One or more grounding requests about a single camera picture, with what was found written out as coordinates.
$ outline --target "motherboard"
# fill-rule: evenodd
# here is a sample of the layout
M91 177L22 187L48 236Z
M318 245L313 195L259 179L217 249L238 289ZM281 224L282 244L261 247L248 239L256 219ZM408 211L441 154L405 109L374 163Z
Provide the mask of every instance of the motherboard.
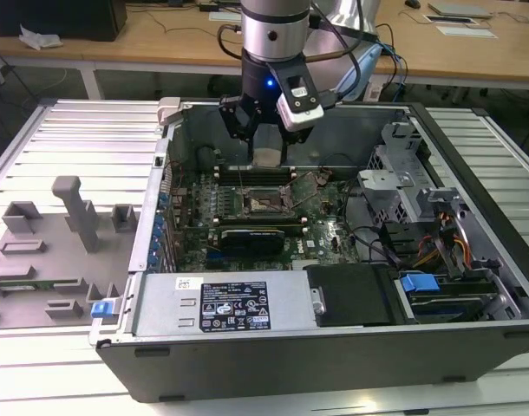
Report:
M302 270L358 263L343 222L347 180L332 171L182 172L167 222L180 272Z

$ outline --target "warning label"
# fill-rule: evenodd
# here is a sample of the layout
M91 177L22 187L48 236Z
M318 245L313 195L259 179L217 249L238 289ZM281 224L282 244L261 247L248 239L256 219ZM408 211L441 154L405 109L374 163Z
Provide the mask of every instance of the warning label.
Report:
M203 332L270 329L266 282L203 283L199 322Z

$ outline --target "blue cable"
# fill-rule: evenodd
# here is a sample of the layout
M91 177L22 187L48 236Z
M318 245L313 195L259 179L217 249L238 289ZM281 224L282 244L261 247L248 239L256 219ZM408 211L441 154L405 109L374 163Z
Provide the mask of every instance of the blue cable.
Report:
M402 71L400 73L400 87L395 92L394 99L392 100L392 102L395 102L397 100L397 97L399 97L400 92L403 90L403 64L402 64L402 60L400 59L400 57L398 55L394 55L394 58L397 61L397 63L399 63L400 69Z
M402 60L400 59L400 56L398 54L395 53L395 51L390 48L387 44L385 43L382 43L380 41L377 41L377 43L379 45L381 45L384 50L386 50L390 55L392 55L392 57L395 59L395 61L399 64L400 66L400 86L399 88L397 89L397 91L395 92L395 95L394 95L394 99L392 100L392 102L395 102L397 100L397 97L399 97L400 95L400 92L403 90L403 65L402 65Z

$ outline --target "computer case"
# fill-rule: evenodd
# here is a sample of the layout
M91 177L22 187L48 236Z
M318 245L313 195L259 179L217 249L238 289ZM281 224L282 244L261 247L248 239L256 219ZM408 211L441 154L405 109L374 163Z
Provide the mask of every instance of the computer case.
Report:
M0 36L20 35L20 25L41 34L112 42L126 23L124 0L0 0Z

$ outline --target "floor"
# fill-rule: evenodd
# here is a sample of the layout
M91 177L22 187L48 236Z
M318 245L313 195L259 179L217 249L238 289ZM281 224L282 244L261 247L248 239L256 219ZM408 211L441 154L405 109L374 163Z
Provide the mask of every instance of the floor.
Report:
M15 68L29 89L41 98L86 99L82 78L78 71L58 68ZM154 100L159 89L151 73L100 71L99 80L108 100ZM161 74L162 96L207 97L208 75ZM221 94L236 94L239 78L221 77L217 88ZM390 86L382 94L382 101L391 101L396 86ZM451 102L453 89L427 88L421 85L407 86L398 101L418 101L427 107L481 107L519 144L529 134L529 91L488 90L481 96L479 89L472 88L464 100L455 106ZM0 86L0 155L27 120L35 102L17 78L9 72L6 82ZM524 148L529 155L529 138Z

